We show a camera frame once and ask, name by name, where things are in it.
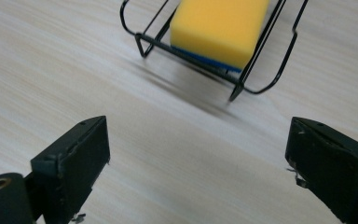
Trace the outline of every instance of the blue sponge layer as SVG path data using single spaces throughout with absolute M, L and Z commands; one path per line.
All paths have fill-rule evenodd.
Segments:
M 199 61 L 201 61 L 203 63 L 208 63 L 210 65 L 220 67 L 220 68 L 223 68 L 223 69 L 227 69 L 228 71 L 232 71 L 232 72 L 236 72 L 236 73 L 240 73 L 242 71 L 242 68 L 233 67 L 233 66 L 228 65 L 226 63 L 221 63 L 221 62 L 218 62 L 216 60 L 200 56 L 199 54 L 192 53 L 192 52 L 187 51 L 185 49 L 179 49 L 179 48 L 177 48 L 175 46 L 172 46 L 172 48 L 176 49 L 178 51 L 181 51 L 182 53 L 187 54 L 188 56 L 190 56 L 192 58 L 195 58 L 195 59 L 197 59 L 197 60 L 199 60 Z

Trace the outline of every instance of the yellow sponge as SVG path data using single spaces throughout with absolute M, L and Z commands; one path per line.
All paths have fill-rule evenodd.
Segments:
M 241 70 L 251 59 L 269 0 L 182 0 L 171 45 L 210 63 Z

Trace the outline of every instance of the table surface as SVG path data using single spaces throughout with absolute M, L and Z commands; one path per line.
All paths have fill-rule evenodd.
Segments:
M 131 29 L 162 2 L 132 0 Z M 301 3 L 287 1 L 247 86 L 275 76 Z M 76 123 L 106 115 L 112 158 L 85 223 L 339 223 L 295 184 L 284 151 L 294 116 L 358 141 L 358 1 L 309 1 L 279 83 L 231 104 L 231 84 L 159 49 L 143 59 L 120 5 L 0 1 L 0 174 L 27 175 Z

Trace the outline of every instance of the black wire rack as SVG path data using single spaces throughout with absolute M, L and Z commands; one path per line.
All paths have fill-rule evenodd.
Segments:
M 263 93 L 269 89 L 271 89 L 280 79 L 282 72 L 284 70 L 284 67 L 286 66 L 287 61 L 289 60 L 290 54 L 292 52 L 292 49 L 296 43 L 296 39 L 297 39 L 297 25 L 301 19 L 301 16 L 304 12 L 304 9 L 308 3 L 308 0 L 304 0 L 301 9 L 298 11 L 298 14 L 296 16 L 296 20 L 295 23 L 292 27 L 292 33 L 293 33 L 293 37 L 292 40 L 289 44 L 289 47 L 286 51 L 286 53 L 284 54 L 283 60 L 282 60 L 282 64 L 278 70 L 278 73 L 276 74 L 275 78 L 273 78 L 273 80 L 264 88 L 262 88 L 261 90 L 258 91 L 254 91 L 252 89 L 249 89 L 247 87 L 245 87 L 245 81 L 248 78 L 249 74 L 251 73 L 255 62 L 258 59 L 258 56 L 261 53 L 261 50 L 264 48 L 267 39 L 269 38 L 269 35 L 272 31 L 272 28 L 275 25 L 275 22 L 277 21 L 277 19 L 279 18 L 281 11 L 283 9 L 284 4 L 286 3 L 286 0 L 279 0 L 275 6 L 275 8 L 273 9 L 271 15 L 269 16 L 268 22 L 266 23 L 263 32 L 261 33 L 257 44 L 255 46 L 255 52 L 254 55 L 252 56 L 251 60 L 247 63 L 247 65 L 241 70 L 241 74 L 239 76 L 234 76 L 231 72 L 229 72 L 227 69 L 222 69 L 221 67 L 218 67 L 216 65 L 212 65 L 212 64 L 208 64 L 205 62 L 202 62 L 194 57 L 191 57 L 177 49 L 172 48 L 169 44 L 166 44 L 164 42 L 161 41 L 162 37 L 167 33 L 167 31 L 170 29 L 170 23 L 171 20 L 173 18 L 173 15 L 175 13 L 175 10 L 173 11 L 173 13 L 171 14 L 171 16 L 165 21 L 164 25 L 161 27 L 161 29 L 158 31 L 158 33 L 156 34 L 156 36 L 152 37 L 150 35 L 147 35 L 146 32 L 147 30 L 150 28 L 150 26 L 153 24 L 153 22 L 156 20 L 156 18 L 158 17 L 158 15 L 160 14 L 160 12 L 163 10 L 163 8 L 166 7 L 167 3 L 169 2 L 169 0 L 166 0 L 162 6 L 160 7 L 160 9 L 158 10 L 158 12 L 156 13 L 156 15 L 153 17 L 153 19 L 151 20 L 151 22 L 148 23 L 148 25 L 146 26 L 146 28 L 142 31 L 142 32 L 133 32 L 133 30 L 129 29 L 129 27 L 127 26 L 126 20 L 125 20 L 125 16 L 124 16 L 124 12 L 125 12 L 125 7 L 126 5 L 130 2 L 130 0 L 124 0 L 122 5 L 121 5 L 121 9 L 120 9 L 120 19 L 121 19 L 121 24 L 123 26 L 123 28 L 130 34 L 133 35 L 135 37 L 135 41 L 136 44 L 138 46 L 139 52 L 141 53 L 141 56 L 143 58 L 146 58 L 147 55 L 152 51 L 152 49 L 154 47 L 158 47 L 160 49 L 166 50 L 169 53 L 189 62 L 192 63 L 194 65 L 196 65 L 197 67 L 213 74 L 216 75 L 218 77 L 221 77 L 222 79 L 234 84 L 234 89 L 229 97 L 229 101 L 232 102 L 234 101 L 235 98 L 237 98 L 237 96 L 242 92 L 242 91 L 247 91 L 251 94 L 260 94 Z M 148 43 L 148 47 L 146 48 L 146 50 L 144 50 L 144 47 L 142 46 L 141 41 L 144 41 L 146 43 Z

